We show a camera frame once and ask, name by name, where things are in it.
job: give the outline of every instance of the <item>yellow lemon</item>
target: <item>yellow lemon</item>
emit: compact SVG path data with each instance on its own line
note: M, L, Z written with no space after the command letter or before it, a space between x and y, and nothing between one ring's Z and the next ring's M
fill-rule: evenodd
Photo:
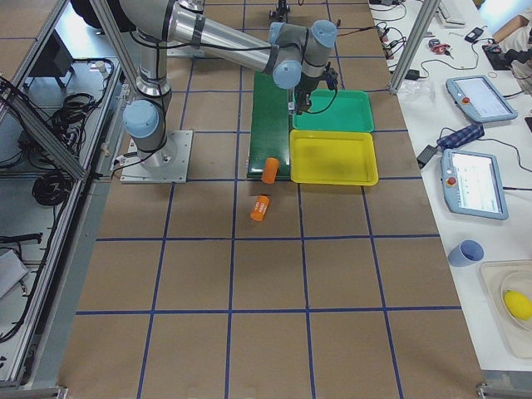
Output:
M508 311L520 320L532 318L532 302L522 293L517 291L506 291L505 305Z

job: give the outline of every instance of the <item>blue patterned cloth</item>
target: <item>blue patterned cloth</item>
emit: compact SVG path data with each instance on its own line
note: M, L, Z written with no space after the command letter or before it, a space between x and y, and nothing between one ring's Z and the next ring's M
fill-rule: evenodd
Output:
M455 131L450 135L441 137L436 141L438 147L444 149L458 148L464 144L471 143L473 140L481 138L484 135L484 126L481 124L473 124Z

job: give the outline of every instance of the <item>white table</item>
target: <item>white table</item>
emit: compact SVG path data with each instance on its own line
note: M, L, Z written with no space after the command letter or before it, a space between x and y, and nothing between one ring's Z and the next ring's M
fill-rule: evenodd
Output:
M451 54L455 59L432 53L427 45L429 39L426 38L423 39L411 68L419 70L421 62L429 59L440 59L456 67L475 65L475 54L470 49L470 43L466 42L463 36L473 27L484 27L485 23L481 20L473 2L455 0L457 1L460 4L462 16L467 21L466 28L445 28L436 18L433 19L429 28L441 42L451 45ZM421 8L421 2L406 0L404 5L407 9L406 16L399 21L388 22L388 26L396 27L408 36L410 27ZM387 9L388 7L372 6L372 8ZM388 12L373 11L373 16L378 22L378 18L395 19L403 13L403 7L396 7ZM491 33L486 29L483 37L490 37ZM390 40L399 37L400 35L395 31L390 31L388 34ZM439 62L425 64L430 72L426 84L433 85L434 100L425 95L416 99L406 98L401 93L398 95L417 155L426 145L436 143L442 127L459 130L471 124L471 121L457 108L447 93L445 81L449 77L458 76L488 76L488 74L493 76L493 69L485 58L481 45L482 43L475 45L479 53L478 67L475 70L455 71ZM394 65L397 64L397 60L396 57L388 63ZM503 95L520 91L517 81L509 71L497 71L496 77L490 80ZM524 121L525 116L532 116L532 97L520 94L509 99L509 103L519 112L519 117L513 121L485 124L485 138L496 138L517 146L522 163L525 167L532 169L532 133ZM532 173L519 168L513 149L493 141L475 141L461 149L495 155L499 162L504 186L532 187ZM484 261L532 259L532 192L505 192L510 217L504 221L453 214L448 210L443 198L439 160L440 156L435 156L422 170L421 175L446 253L448 254L461 240L473 239L484 247ZM490 298L481 281L479 267L480 264L466 268L450 268L480 367L483 370L532 371L532 358L518 358L507 347Z

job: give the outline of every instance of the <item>orange cup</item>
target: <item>orange cup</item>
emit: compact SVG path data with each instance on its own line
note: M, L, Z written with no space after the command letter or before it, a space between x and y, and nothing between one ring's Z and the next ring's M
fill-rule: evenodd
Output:
M279 160L277 158L267 158L266 164L264 164L263 176L261 180L267 185L271 185L275 181L277 176L277 170L279 168Z
M261 222L264 219L266 214L266 209L268 209L269 198L266 195L259 195L255 201L255 206L249 214L249 217L253 220Z

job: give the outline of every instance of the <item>tablet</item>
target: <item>tablet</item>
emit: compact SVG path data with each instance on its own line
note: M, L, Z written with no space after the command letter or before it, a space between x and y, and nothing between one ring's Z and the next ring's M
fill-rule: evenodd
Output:
M508 219L499 166L493 155L444 150L441 182L451 212Z
M517 117L517 111L486 76L447 79L446 87L458 107L475 122L507 121Z

